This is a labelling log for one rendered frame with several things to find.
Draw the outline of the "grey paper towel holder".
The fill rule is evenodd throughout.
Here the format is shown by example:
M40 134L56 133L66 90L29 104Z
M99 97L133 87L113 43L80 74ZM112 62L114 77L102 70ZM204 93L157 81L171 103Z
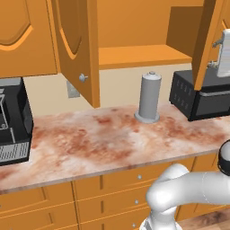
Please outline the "grey paper towel holder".
M142 75L138 110L135 118L143 123L151 124L159 120L157 112L162 77L154 71Z

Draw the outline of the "black toaster oven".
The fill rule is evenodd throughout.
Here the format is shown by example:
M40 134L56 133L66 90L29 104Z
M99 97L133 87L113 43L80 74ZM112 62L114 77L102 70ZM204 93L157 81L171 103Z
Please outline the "black toaster oven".
M188 121L230 115L230 76L217 77L209 68L200 91L193 86L192 71L175 71L169 101Z

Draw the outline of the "orange wall cabinet door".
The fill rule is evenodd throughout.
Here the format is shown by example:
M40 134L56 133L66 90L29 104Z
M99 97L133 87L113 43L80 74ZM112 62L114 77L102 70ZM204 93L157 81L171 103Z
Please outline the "orange wall cabinet door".
M0 77L56 72L47 0L0 0Z
M52 0L60 73L100 106L97 0ZM79 75L88 79L83 83Z
M213 44L221 39L224 29L230 29L230 0L204 0L191 62L196 91L203 85L208 63L217 57Z

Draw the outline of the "black coffee machine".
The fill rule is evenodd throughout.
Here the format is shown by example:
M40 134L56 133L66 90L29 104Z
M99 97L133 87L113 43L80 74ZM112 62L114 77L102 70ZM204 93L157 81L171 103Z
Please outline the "black coffee machine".
M21 77L0 79L0 166L29 160L33 117Z

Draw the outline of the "orange drawer front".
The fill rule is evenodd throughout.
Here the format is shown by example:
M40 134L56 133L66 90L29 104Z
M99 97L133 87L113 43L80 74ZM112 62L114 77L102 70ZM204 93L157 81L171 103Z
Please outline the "orange drawer front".
M144 186L131 190L124 190L77 202L79 220L81 223L98 218L125 213L135 208L146 206L146 192L149 187Z
M73 202L70 182L0 195L0 217Z
M75 193L78 200L98 197L117 191L149 185L170 165L170 163L154 164L120 172L75 180Z
M0 230L64 230L76 226L73 203L0 218Z
M150 208L139 208L115 216L81 223L79 230L138 230L149 213Z

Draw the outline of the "orange open wall cabinet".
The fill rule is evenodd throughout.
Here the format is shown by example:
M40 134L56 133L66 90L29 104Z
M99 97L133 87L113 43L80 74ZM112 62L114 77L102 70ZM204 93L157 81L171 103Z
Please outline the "orange open wall cabinet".
M97 0L99 68L190 63L204 0Z

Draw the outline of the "orange base cabinet door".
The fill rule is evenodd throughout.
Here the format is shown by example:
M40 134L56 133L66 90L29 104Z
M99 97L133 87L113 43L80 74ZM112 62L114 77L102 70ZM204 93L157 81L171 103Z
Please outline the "orange base cabinet door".
M184 158L182 160L178 160L177 164L183 164L190 172L216 172L218 170L217 160L217 153L210 153L207 155ZM187 218L201 216L224 208L229 208L229 205L210 205L198 203L181 205L177 208L175 218L177 221L182 221Z

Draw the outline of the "grey wall outlet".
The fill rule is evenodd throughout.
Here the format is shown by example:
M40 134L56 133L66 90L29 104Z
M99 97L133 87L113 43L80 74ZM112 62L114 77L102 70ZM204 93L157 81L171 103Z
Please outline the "grey wall outlet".
M74 86L69 81L66 82L66 87L67 95L69 98L77 98L80 96L80 93L74 88Z

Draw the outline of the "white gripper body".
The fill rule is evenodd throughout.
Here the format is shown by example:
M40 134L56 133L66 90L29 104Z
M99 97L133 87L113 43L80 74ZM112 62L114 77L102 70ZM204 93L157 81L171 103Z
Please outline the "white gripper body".
M230 76L230 29L223 30L222 38L216 42L220 45L218 61L217 61L217 76Z

